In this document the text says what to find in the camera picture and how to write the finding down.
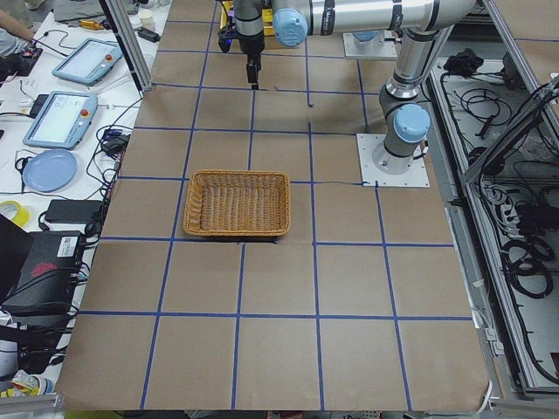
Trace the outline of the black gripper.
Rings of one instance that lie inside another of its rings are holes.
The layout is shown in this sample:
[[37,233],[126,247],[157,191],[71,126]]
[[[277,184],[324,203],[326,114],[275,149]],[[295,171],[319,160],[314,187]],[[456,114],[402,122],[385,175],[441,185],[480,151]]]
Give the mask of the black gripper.
[[261,70],[259,54],[265,49],[265,35],[263,33],[251,36],[238,34],[238,41],[241,51],[247,55],[245,69],[248,83],[252,90],[259,90],[259,72]]

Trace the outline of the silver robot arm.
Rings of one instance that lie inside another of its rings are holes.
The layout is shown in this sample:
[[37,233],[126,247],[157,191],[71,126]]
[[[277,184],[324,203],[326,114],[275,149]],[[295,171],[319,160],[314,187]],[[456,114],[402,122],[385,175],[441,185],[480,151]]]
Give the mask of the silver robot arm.
[[236,1],[233,15],[218,33],[218,44],[229,51],[237,40],[246,55],[246,73],[259,87],[261,53],[265,49],[263,10],[273,11],[276,38],[295,47],[310,36],[365,31],[400,31],[402,46],[392,75],[379,93],[387,135],[384,149],[397,159],[411,156],[415,144],[397,134],[397,112],[414,107],[420,86],[432,68],[452,27],[465,17],[472,1]]

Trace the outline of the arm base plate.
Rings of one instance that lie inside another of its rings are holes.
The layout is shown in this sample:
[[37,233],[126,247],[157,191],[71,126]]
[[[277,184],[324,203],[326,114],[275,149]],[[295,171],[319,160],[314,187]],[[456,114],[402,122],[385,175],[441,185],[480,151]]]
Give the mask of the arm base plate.
[[362,185],[366,187],[429,188],[422,150],[419,144],[412,156],[400,158],[384,148],[384,134],[357,134],[357,151]]
[[390,31],[374,31],[365,39],[358,38],[353,33],[342,35],[345,56],[353,59],[372,59],[382,61],[396,61],[398,38]]

